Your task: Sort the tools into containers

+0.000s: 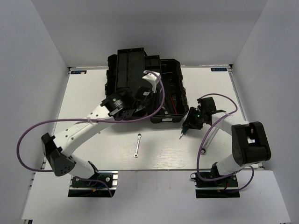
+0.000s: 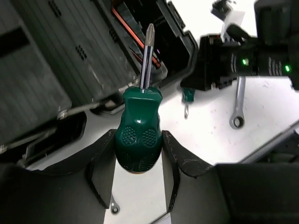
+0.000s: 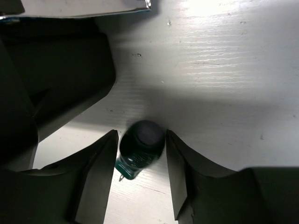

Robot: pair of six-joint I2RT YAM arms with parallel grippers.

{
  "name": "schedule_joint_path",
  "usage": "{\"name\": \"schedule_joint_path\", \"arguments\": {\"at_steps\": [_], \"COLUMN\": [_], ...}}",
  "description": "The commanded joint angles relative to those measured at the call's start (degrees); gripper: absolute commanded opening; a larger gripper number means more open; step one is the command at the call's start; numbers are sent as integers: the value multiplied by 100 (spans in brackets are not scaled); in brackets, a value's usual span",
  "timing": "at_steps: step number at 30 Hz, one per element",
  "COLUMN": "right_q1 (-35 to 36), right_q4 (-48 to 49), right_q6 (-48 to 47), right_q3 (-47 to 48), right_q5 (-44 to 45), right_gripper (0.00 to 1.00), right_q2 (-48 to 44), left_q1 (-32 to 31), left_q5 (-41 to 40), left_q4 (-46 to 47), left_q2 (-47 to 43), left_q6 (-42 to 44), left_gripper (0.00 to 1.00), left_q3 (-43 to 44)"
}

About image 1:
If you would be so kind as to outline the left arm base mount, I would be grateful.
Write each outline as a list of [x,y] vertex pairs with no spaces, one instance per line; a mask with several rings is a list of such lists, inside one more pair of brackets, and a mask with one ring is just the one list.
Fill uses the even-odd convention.
[[118,171],[100,171],[95,181],[83,181],[71,176],[68,197],[110,198],[113,197],[118,182]]

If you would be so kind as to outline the small green stubby screwdriver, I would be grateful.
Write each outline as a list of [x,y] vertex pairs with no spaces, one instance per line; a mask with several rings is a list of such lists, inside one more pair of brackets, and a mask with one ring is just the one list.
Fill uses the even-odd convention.
[[188,127],[182,127],[182,130],[181,130],[181,134],[180,134],[180,137],[179,139],[181,139],[185,134],[186,132],[189,130]]

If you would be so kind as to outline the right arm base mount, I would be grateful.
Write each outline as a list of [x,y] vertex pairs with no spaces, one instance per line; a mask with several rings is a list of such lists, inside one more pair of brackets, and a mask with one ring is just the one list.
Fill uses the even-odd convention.
[[195,182],[197,199],[240,197],[238,181],[235,175],[215,182],[206,182],[199,179],[198,174],[194,172],[191,173],[190,179]]

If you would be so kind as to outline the black plastic toolbox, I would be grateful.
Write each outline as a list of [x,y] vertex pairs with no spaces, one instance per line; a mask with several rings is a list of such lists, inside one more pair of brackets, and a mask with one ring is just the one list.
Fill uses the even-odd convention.
[[[149,56],[144,48],[120,49],[117,54],[107,58],[108,70],[105,84],[106,98],[119,89],[130,88],[137,90],[140,86],[151,88],[152,85],[142,79],[144,71],[154,71],[161,74],[157,87],[162,90],[160,110],[151,116],[152,123],[178,123],[187,114],[189,106],[186,91],[183,87],[181,64],[176,59],[161,59],[160,56]],[[177,98],[178,114],[176,115],[171,103],[170,95]]]

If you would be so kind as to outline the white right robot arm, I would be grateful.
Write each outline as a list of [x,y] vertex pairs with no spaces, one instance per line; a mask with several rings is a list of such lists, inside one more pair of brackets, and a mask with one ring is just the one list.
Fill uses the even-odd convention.
[[229,176],[271,158],[271,149],[261,122],[235,119],[232,112],[218,110],[212,97],[199,98],[197,102],[197,107],[189,109],[181,133],[185,134],[190,129],[200,130],[207,124],[209,131],[216,128],[229,134],[232,142],[232,153],[212,165],[209,177],[199,176],[199,179],[222,186]]

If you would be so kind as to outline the large silver ratchet wrench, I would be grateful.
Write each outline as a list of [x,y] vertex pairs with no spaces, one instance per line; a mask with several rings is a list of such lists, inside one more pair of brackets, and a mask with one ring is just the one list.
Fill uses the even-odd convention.
[[214,137],[216,136],[217,132],[218,132],[218,128],[214,128],[213,131],[211,132],[211,134],[209,134],[207,140],[205,141],[202,149],[201,149],[201,155],[205,155],[206,151],[209,147],[209,145],[211,144],[212,140],[214,139]]

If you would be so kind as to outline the small silver ratchet wrench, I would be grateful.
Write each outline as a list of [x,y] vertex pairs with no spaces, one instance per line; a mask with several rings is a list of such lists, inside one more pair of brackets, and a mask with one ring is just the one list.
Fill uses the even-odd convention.
[[137,136],[136,149],[135,149],[135,153],[134,153],[135,158],[138,158],[138,150],[139,150],[139,146],[140,146],[141,137],[142,137],[142,134],[139,133]]

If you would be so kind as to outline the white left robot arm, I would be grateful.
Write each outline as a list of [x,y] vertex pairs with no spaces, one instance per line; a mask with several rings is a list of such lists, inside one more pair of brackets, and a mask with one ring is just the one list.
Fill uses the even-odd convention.
[[140,86],[137,90],[123,88],[104,99],[86,118],[54,135],[41,137],[43,150],[55,176],[71,174],[88,186],[98,183],[99,172],[90,161],[74,155],[75,150],[102,130],[115,123],[132,123],[157,113],[154,97],[160,87]]

